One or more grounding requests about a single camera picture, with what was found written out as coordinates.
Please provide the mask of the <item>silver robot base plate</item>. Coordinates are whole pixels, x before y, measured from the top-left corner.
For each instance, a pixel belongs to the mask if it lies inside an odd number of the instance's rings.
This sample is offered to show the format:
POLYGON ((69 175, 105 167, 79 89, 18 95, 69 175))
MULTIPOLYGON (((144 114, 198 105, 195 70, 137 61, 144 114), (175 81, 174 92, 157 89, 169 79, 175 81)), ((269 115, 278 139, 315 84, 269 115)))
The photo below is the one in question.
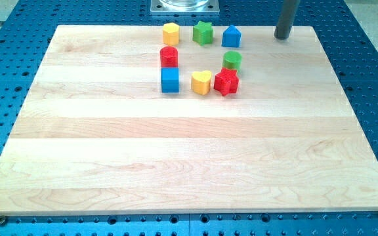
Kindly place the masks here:
POLYGON ((150 12, 166 14, 218 14, 219 0, 151 0, 150 12))

